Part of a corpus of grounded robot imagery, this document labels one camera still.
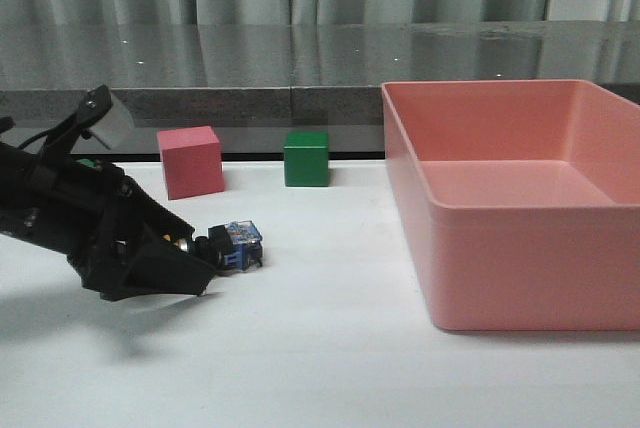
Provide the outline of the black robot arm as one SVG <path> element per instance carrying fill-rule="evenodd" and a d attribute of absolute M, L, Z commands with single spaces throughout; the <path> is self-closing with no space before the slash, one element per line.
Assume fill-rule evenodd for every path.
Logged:
<path fill-rule="evenodd" d="M 123 169 L 73 159 L 88 130 L 65 121 L 45 132 L 36 154 L 2 144 L 2 233 L 65 255 L 83 288 L 105 300 L 201 295 L 220 251 Z"/>

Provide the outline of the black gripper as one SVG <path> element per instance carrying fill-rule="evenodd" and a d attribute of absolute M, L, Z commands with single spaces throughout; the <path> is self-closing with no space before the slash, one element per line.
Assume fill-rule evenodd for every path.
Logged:
<path fill-rule="evenodd" d="M 196 255 L 194 231 L 110 163 L 70 160 L 38 179 L 33 157 L 1 159 L 1 233 L 64 254 L 108 301 L 201 295 L 214 266 Z"/>

